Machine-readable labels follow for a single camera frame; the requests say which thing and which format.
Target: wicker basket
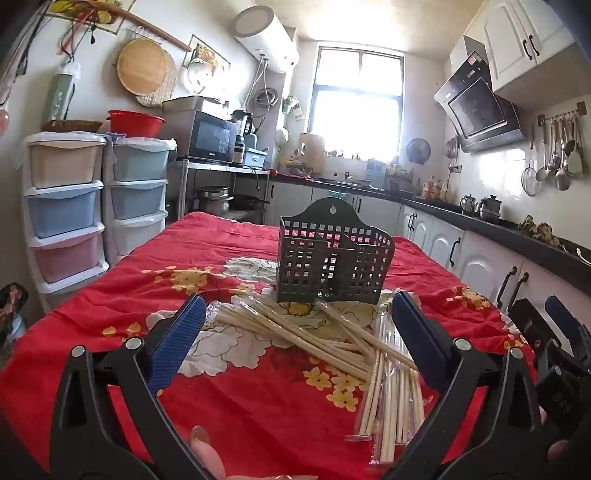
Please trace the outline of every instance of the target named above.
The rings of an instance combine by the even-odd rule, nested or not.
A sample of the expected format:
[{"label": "wicker basket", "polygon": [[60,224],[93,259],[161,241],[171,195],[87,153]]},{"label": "wicker basket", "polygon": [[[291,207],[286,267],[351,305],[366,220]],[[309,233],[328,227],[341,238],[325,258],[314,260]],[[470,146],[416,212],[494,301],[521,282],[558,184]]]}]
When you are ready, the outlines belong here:
[{"label": "wicker basket", "polygon": [[43,125],[44,132],[90,132],[95,134],[99,131],[103,122],[94,120],[52,120]]}]

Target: water heater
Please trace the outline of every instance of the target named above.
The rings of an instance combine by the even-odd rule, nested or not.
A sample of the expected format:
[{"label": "water heater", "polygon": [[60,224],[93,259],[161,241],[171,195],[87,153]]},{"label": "water heater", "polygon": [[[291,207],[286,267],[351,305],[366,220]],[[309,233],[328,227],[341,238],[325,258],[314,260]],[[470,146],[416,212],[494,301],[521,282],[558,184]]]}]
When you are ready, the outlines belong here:
[{"label": "water heater", "polygon": [[261,55],[268,59],[268,68],[273,72],[285,73],[300,61],[296,45],[270,7],[247,8],[236,16],[229,28],[257,60]]}]

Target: microwave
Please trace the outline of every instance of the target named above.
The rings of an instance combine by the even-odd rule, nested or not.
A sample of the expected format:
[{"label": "microwave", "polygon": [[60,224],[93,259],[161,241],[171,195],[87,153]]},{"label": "microwave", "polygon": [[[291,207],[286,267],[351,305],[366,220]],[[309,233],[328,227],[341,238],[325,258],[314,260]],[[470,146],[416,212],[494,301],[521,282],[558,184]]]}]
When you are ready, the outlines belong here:
[{"label": "microwave", "polygon": [[177,158],[232,162],[238,124],[203,111],[214,111],[213,106],[217,106],[216,100],[201,96],[163,103],[166,123],[160,136],[176,140]]}]

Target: window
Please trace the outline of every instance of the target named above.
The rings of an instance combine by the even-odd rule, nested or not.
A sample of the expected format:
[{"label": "window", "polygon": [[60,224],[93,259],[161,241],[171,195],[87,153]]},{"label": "window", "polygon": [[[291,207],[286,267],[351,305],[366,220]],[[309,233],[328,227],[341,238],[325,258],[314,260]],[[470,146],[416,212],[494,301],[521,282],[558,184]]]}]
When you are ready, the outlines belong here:
[{"label": "window", "polygon": [[321,48],[309,132],[326,150],[391,161],[398,154],[402,118],[402,57]]}]

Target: black plastic basket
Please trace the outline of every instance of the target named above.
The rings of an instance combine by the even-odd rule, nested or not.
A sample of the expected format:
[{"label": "black plastic basket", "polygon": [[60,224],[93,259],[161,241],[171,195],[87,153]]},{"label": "black plastic basket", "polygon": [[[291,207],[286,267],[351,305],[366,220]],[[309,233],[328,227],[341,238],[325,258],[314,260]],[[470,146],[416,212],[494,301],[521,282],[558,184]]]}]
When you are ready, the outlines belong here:
[{"label": "black plastic basket", "polygon": [[346,201],[327,197],[281,217],[277,302],[356,300],[377,304],[394,241],[365,225]]}]

